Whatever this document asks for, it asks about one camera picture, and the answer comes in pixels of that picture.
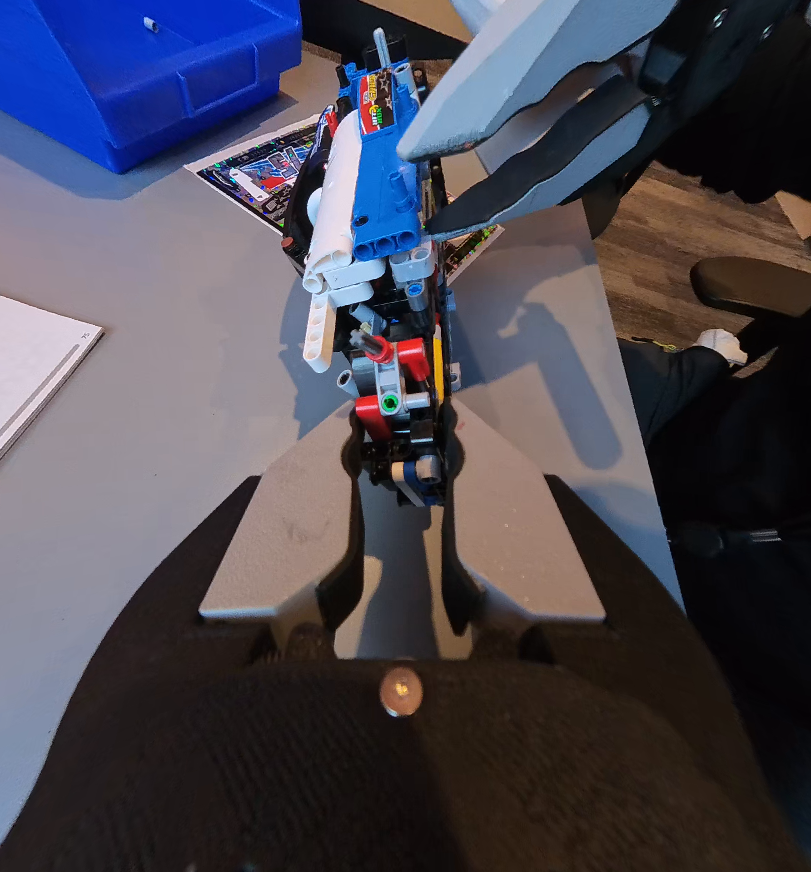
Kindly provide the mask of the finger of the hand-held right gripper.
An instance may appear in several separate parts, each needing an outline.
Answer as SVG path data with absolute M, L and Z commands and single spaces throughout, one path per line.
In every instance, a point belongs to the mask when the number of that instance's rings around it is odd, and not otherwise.
M 507 1 L 487 18 L 398 144 L 401 159 L 459 154 L 538 104 L 584 64 L 661 26 L 675 1 Z
M 650 118 L 648 100 L 623 75 L 612 77 L 437 212 L 426 233 L 449 239 L 562 204 L 636 146 Z

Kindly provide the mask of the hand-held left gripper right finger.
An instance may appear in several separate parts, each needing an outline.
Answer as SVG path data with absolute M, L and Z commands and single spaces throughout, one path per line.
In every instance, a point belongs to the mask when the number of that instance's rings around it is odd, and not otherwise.
M 540 467 L 458 400 L 444 402 L 442 421 L 442 596 L 453 632 L 603 622 Z

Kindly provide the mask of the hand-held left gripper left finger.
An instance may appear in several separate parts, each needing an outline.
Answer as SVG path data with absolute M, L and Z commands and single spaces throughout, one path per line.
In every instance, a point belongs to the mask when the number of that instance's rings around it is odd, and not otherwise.
M 199 606 L 213 622 L 267 624 L 280 649 L 313 624 L 334 633 L 363 595 L 358 478 L 363 429 L 341 407 L 260 477 Z

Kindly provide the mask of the toy brick car model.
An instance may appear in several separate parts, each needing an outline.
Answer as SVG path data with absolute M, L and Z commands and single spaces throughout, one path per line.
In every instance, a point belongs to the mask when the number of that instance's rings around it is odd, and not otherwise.
M 336 101 L 319 116 L 294 183 L 281 247 L 310 304 L 302 343 L 337 377 L 364 431 L 363 465 L 398 503 L 442 506 L 443 406 L 458 386 L 442 245 L 425 225 L 448 204 L 438 159 L 410 162 L 398 143 L 429 94 L 403 38 L 382 28 L 362 65 L 336 68 Z

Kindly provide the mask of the grey desk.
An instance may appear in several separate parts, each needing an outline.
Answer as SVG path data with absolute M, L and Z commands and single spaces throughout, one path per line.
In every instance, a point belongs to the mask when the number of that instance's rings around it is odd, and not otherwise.
M 233 127 L 118 176 L 0 113 L 0 294 L 102 326 L 0 462 L 0 841 L 75 685 L 145 578 L 338 407 L 302 361 L 276 237 L 182 168 L 312 115 L 284 86 Z M 463 403 L 557 474 L 679 600 L 578 203 L 511 224 L 454 284 Z

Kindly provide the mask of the small white object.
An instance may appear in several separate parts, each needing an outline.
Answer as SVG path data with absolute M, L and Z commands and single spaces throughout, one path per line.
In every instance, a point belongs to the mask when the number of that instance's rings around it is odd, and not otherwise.
M 744 367 L 748 364 L 748 354 L 742 349 L 738 338 L 724 329 L 709 329 L 702 332 L 692 347 L 715 352 L 731 367 Z

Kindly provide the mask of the shiny holographic sticker sheet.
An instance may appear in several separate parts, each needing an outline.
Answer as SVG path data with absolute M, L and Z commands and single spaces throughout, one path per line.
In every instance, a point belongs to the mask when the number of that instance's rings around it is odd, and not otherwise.
M 281 236 L 311 294 L 337 306 L 433 276 L 454 277 L 503 232 L 491 226 L 435 248 L 423 232 L 434 204 L 427 165 L 400 160 L 393 112 L 373 104 L 322 115 L 220 152 L 189 169 Z

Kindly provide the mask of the open instruction booklet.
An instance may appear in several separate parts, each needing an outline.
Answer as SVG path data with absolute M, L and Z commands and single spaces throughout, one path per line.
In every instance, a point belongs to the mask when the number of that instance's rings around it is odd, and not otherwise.
M 0 295 L 0 459 L 103 334 Z

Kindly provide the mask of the blue plastic storage bin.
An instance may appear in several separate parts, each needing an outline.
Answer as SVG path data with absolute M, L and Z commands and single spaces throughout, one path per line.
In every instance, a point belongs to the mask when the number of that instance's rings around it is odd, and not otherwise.
M 0 109 L 116 173 L 272 98 L 301 57 L 296 1 L 0 1 Z

